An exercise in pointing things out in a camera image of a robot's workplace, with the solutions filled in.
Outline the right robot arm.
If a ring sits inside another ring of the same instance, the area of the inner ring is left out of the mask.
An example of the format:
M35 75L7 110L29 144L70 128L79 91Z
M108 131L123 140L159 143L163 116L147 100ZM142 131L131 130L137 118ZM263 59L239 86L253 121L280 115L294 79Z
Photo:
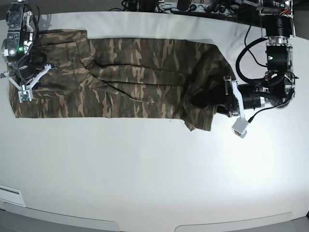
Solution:
M29 0L15 0L6 14L7 37L1 47L1 55L12 71L8 76L20 79L18 87L35 85L48 71L47 55L35 44L39 40L40 9Z

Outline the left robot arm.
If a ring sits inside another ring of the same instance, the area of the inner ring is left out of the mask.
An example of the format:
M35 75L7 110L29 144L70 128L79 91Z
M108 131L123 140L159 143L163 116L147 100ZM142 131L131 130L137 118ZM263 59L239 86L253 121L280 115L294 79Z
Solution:
M261 28L266 31L261 38L246 45L236 60L236 72L244 82L237 84L230 76L224 77L224 83L212 90L203 90L195 94L191 104L200 109L217 106L218 112L228 117L244 116L248 109L265 110L286 107L295 96L293 72L293 47L289 39L295 36L293 1L260 0L256 7ZM249 50L266 42L267 71L263 78L247 78L240 70L240 62Z

